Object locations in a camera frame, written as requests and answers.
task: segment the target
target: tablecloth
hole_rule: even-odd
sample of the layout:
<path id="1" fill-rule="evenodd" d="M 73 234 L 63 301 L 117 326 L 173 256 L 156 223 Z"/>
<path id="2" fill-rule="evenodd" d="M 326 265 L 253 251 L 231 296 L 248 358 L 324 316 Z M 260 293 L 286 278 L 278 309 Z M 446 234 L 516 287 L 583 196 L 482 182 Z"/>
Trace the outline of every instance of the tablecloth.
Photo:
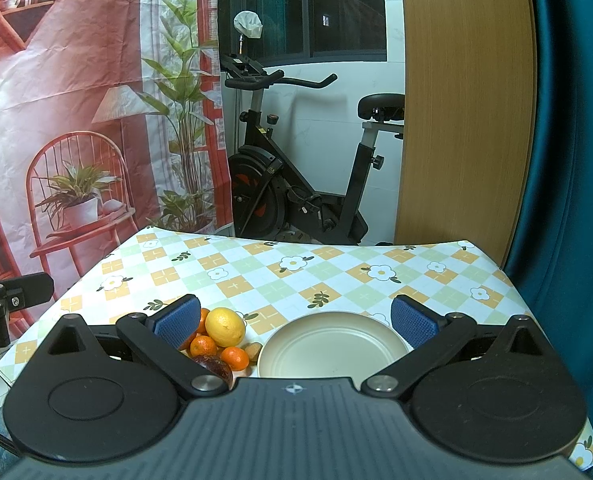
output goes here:
<path id="1" fill-rule="evenodd" d="M 0 375 L 12 384 L 63 314 L 76 312 L 88 324 L 111 324 L 129 312 L 153 314 L 188 292 L 204 307 L 240 313 L 247 342 L 263 343 L 289 320 L 320 310 L 356 312 L 389 326 L 391 300 L 398 294 L 439 314 L 464 312 L 481 324 L 505 324 L 514 314 L 532 316 L 503 271 L 466 240 L 321 246 L 148 227 L 46 311 L 0 360 Z M 570 460 L 582 469 L 593 465 L 589 422 Z"/>

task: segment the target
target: chair backrest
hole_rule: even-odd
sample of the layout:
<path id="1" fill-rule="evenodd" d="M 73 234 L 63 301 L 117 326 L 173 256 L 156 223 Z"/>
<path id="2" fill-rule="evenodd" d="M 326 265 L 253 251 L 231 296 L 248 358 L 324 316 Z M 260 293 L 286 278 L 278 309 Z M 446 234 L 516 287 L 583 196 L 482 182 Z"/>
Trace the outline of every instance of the chair backrest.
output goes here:
<path id="1" fill-rule="evenodd" d="M 70 132 L 46 144 L 34 157 L 26 177 L 26 191 L 32 230 L 39 246 L 41 236 L 39 225 L 49 225 L 52 231 L 64 227 L 64 215 L 58 211 L 53 217 L 48 208 L 38 206 L 55 191 L 49 187 L 48 177 L 65 175 L 64 163 L 75 168 L 94 165 L 109 171 L 111 175 L 120 177 L 119 182 L 110 185 L 110 189 L 102 193 L 102 202 L 110 199 L 118 200 L 131 206 L 126 176 L 128 168 L 118 146 L 106 136 L 96 132 Z"/>

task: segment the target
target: triangular hole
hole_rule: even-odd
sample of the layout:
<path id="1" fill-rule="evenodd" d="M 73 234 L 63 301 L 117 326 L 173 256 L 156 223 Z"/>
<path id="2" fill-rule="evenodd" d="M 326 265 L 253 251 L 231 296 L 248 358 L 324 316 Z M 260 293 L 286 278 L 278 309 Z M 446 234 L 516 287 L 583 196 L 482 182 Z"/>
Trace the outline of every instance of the triangular hole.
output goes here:
<path id="1" fill-rule="evenodd" d="M 540 348 L 534 342 L 532 334 L 526 328 L 521 328 L 516 332 L 509 351 L 515 354 L 543 355 L 543 352 L 541 352 Z"/>
<path id="2" fill-rule="evenodd" d="M 73 352 L 83 352 L 85 345 L 79 333 L 71 326 L 66 326 L 57 336 L 56 341 L 50 347 L 50 355 L 71 354 Z"/>

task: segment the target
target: white wall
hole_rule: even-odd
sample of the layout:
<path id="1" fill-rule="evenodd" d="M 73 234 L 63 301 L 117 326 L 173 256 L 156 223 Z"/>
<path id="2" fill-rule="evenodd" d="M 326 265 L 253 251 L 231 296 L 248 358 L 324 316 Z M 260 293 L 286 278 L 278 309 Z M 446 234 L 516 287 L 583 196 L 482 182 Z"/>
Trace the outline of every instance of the white wall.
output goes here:
<path id="1" fill-rule="evenodd" d="M 405 93 L 403 0 L 385 0 L 385 19 L 387 62 L 276 67 L 284 70 L 288 77 L 320 81 L 335 73 L 339 79 L 322 90 L 276 85 L 265 92 L 263 121 L 268 113 L 279 115 L 273 139 L 314 189 L 345 193 L 356 145 L 363 133 L 362 120 L 356 115 L 359 99 L 374 93 Z M 228 146 L 233 146 L 236 92 L 225 86 L 222 89 L 225 132 Z M 250 98 L 250 92 L 243 92 L 241 109 L 249 107 Z M 395 139 L 393 134 L 381 132 L 375 154 L 383 155 L 385 163 L 380 171 L 371 170 L 363 194 L 360 211 L 369 225 L 364 245 L 393 241 L 403 141 Z"/>

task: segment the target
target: exercise bike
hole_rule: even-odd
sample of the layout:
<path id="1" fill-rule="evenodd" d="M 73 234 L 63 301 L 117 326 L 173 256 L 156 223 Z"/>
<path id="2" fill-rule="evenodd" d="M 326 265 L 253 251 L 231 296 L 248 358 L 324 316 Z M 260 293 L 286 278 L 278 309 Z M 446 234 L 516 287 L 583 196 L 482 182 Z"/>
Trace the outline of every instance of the exercise bike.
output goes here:
<path id="1" fill-rule="evenodd" d="M 282 70 L 268 74 L 257 61 L 243 55 L 221 54 L 221 68 L 229 75 L 227 88 L 252 92 L 252 105 L 241 113 L 246 124 L 244 144 L 228 159 L 232 179 L 232 203 L 236 236 L 274 240 L 286 226 L 323 244 L 358 245 L 367 233 L 359 212 L 371 168 L 380 170 L 384 158 L 374 156 L 379 131 L 403 139 L 403 125 L 388 121 L 404 119 L 404 94 L 373 94 L 358 103 L 363 138 L 356 149 L 345 195 L 319 192 L 307 182 L 288 156 L 272 139 L 278 116 L 267 116 L 269 128 L 260 126 L 263 92 L 275 84 L 321 89 L 337 79 L 331 74 L 321 82 L 285 77 Z"/>

